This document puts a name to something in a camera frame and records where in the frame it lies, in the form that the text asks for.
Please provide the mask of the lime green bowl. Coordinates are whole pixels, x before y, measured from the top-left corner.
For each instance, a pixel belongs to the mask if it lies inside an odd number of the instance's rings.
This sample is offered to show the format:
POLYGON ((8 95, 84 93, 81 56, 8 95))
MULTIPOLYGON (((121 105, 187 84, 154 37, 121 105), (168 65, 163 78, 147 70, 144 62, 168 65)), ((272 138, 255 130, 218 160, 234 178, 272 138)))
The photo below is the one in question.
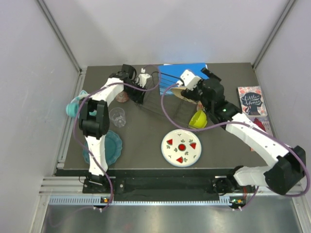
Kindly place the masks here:
POLYGON ((202 129, 208 123, 207 115, 203 110, 198 110, 189 122, 189 126, 194 129, 202 129))

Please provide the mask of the peach bird plate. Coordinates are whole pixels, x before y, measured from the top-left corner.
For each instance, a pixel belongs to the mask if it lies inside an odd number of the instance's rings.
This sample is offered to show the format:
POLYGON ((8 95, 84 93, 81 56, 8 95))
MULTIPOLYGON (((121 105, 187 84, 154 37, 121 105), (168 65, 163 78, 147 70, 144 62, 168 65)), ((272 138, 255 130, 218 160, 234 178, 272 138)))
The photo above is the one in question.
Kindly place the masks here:
POLYGON ((187 101, 187 102, 190 102, 190 103, 193 103, 193 104, 197 104, 197 103, 198 103, 198 101, 190 100, 190 99, 188 99, 188 98, 186 98, 186 97, 183 97, 183 96, 181 95, 181 92, 182 92, 183 90, 186 90, 186 87, 185 87, 185 86, 172 87, 172 88, 170 89, 170 91, 171 91, 176 97, 178 97, 179 99, 182 99, 182 100, 184 100, 184 101, 187 101))

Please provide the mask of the black wire dish rack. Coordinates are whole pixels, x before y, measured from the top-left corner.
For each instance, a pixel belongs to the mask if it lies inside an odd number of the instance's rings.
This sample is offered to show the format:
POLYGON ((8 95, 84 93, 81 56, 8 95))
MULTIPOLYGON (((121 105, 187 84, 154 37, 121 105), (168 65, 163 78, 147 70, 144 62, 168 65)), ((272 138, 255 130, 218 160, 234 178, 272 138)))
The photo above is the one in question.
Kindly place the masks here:
POLYGON ((160 79, 159 73, 153 71, 145 87, 151 89, 157 84, 158 86, 153 91, 145 92, 143 104, 137 104, 137 107, 156 117, 162 117, 164 120, 168 120, 166 116, 169 116, 177 125, 190 129, 189 123, 197 112, 198 103, 188 102, 185 98, 179 98, 172 93, 172 90, 163 94, 163 91, 176 81, 177 79, 175 78, 169 80, 164 74, 161 75, 160 79))

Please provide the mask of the red patterned small bowl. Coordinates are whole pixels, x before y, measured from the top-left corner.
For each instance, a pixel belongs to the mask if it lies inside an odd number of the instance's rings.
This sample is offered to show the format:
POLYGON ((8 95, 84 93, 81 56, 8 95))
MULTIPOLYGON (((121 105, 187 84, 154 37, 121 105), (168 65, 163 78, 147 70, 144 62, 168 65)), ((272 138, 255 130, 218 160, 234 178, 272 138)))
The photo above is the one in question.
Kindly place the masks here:
POLYGON ((205 108, 200 101, 197 103, 196 110, 202 110, 203 112, 205 112, 205 108))

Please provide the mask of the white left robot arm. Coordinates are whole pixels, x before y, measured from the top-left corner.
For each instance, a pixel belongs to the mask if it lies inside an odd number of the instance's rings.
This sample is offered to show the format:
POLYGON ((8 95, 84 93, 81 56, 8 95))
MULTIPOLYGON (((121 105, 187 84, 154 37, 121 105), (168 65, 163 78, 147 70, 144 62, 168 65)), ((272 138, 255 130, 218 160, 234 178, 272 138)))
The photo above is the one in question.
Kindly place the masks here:
POLYGON ((79 129, 86 139, 89 151, 89 173, 98 176, 93 186, 102 193, 110 188, 110 180, 104 177, 108 170, 105 149, 101 148, 110 127, 108 107, 121 92, 125 92, 133 102, 143 103, 146 84, 151 75, 145 73, 145 69, 137 77, 134 76, 135 73, 133 66, 122 65, 121 71, 112 73, 100 91, 85 98, 79 113, 79 129))

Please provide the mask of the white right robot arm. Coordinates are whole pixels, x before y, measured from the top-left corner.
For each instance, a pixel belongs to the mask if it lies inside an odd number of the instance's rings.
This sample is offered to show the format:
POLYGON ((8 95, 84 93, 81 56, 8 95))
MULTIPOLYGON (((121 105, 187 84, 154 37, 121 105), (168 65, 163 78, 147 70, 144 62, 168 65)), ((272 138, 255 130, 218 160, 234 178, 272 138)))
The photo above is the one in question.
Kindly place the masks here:
POLYGON ((306 153, 300 146, 294 148, 278 141, 254 124, 242 110, 225 99, 221 79, 206 68, 201 70, 207 76, 203 79, 186 69, 180 76, 186 99, 201 102, 203 109, 213 123, 239 138, 252 148, 266 166, 238 166, 227 179, 232 192, 244 186, 265 186, 271 191, 286 195, 303 178, 307 179, 306 194, 310 189, 310 174, 306 168, 306 153))

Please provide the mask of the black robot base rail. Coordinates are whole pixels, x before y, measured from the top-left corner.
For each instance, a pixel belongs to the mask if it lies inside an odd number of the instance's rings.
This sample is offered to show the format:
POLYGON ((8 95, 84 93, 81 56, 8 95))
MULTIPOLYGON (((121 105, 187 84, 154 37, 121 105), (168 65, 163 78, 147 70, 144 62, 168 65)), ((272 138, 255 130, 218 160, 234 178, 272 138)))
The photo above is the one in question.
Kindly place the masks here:
POLYGON ((86 175, 84 194, 113 194, 115 201, 206 201, 255 190, 234 184, 229 168, 111 169, 109 178, 86 175))

